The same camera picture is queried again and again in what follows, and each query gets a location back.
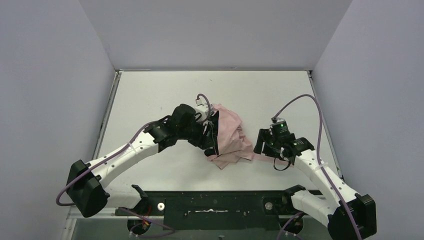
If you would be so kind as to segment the pink and black umbrella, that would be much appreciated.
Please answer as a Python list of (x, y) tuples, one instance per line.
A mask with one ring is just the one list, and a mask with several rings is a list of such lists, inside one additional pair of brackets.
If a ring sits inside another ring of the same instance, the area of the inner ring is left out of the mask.
[(274, 159), (254, 153), (254, 145), (243, 130), (242, 119), (232, 110), (221, 104), (213, 104), (214, 117), (218, 117), (217, 150), (207, 160), (213, 162), (220, 170), (239, 160), (262, 161), (273, 163)]

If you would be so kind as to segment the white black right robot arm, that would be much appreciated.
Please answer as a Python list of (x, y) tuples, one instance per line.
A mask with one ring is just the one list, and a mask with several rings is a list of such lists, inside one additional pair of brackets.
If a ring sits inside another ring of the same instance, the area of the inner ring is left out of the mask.
[(315, 196), (301, 185), (284, 191), (287, 204), (325, 226), (333, 240), (364, 240), (377, 233), (376, 203), (360, 195), (319, 159), (315, 147), (289, 131), (285, 120), (261, 128), (254, 153), (287, 161), (314, 184), (323, 195)]

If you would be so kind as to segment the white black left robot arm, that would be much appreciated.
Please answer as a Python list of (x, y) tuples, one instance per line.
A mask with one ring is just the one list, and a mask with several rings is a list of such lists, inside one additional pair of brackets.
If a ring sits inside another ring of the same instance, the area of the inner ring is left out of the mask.
[(65, 187), (72, 205), (85, 218), (104, 208), (141, 210), (146, 195), (138, 185), (118, 189), (108, 188), (108, 185), (140, 161), (163, 152), (180, 140), (201, 150), (217, 150), (219, 116), (218, 110), (204, 104), (192, 107), (182, 103), (171, 115), (142, 126), (120, 148), (89, 162), (74, 162)]

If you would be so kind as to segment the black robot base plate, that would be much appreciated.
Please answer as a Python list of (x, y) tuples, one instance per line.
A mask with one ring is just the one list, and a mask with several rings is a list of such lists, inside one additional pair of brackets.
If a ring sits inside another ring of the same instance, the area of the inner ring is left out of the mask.
[(276, 231), (297, 213), (286, 190), (253, 191), (146, 191), (134, 208), (118, 207), (115, 214), (128, 217), (127, 227), (147, 236), (152, 221), (166, 231), (249, 230)]

